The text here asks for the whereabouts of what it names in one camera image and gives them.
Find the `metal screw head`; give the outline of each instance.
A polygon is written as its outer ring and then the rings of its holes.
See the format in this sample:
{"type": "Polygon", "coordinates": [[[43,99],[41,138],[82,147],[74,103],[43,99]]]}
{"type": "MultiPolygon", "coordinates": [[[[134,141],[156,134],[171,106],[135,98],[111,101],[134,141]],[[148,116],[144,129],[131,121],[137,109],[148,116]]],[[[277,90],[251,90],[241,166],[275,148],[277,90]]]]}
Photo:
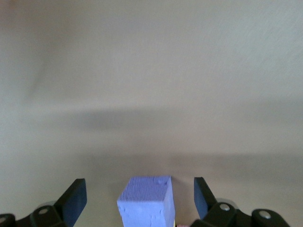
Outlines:
{"type": "Polygon", "coordinates": [[[225,203],[220,204],[220,208],[224,211],[229,211],[230,210],[230,207],[225,203]]]}
{"type": "Polygon", "coordinates": [[[271,218],[270,214],[269,214],[267,211],[265,211],[265,210],[261,210],[261,211],[259,212],[259,215],[260,215],[261,217],[263,217],[263,218],[266,218],[266,219],[270,219],[270,218],[271,218]]]}
{"type": "Polygon", "coordinates": [[[48,209],[45,208],[45,209],[40,210],[40,211],[39,211],[39,214],[45,214],[45,213],[47,213],[47,212],[48,212],[48,209]]]}
{"type": "Polygon", "coordinates": [[[0,224],[2,223],[2,222],[5,222],[6,221],[6,217],[1,217],[0,218],[0,224]]]}

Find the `black mechanical part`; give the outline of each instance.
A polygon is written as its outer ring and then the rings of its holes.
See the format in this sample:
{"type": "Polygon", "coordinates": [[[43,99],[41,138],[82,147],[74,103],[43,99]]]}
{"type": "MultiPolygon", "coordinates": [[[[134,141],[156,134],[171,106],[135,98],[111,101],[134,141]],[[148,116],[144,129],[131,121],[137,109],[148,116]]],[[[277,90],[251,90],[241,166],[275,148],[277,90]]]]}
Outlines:
{"type": "Polygon", "coordinates": [[[290,227],[272,210],[257,209],[249,216],[228,203],[217,202],[202,177],[194,179],[194,198],[201,219],[190,227],[290,227]]]}
{"type": "Polygon", "coordinates": [[[87,203],[85,179],[76,179],[53,206],[42,206],[18,221],[0,215],[0,227],[73,227],[87,203]]]}

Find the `white surface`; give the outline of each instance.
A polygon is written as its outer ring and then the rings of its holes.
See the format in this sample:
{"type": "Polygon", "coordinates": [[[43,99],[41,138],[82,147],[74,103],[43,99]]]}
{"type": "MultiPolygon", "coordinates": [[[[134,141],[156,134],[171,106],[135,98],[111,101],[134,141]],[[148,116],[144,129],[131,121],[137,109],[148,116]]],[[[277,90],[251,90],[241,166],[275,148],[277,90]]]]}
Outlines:
{"type": "Polygon", "coordinates": [[[0,1],[0,213],[85,177],[76,223],[122,226],[133,175],[193,177],[303,223],[303,2],[0,1]]]}

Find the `foam cube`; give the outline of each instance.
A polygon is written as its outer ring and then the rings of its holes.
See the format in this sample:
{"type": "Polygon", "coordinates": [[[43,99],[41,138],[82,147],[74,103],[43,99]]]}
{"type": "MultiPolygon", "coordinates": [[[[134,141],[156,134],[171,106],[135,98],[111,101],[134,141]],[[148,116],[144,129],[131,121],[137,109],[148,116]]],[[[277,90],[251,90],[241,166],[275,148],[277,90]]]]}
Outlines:
{"type": "Polygon", "coordinates": [[[132,177],[117,204],[124,227],[174,227],[170,176],[132,177]]]}

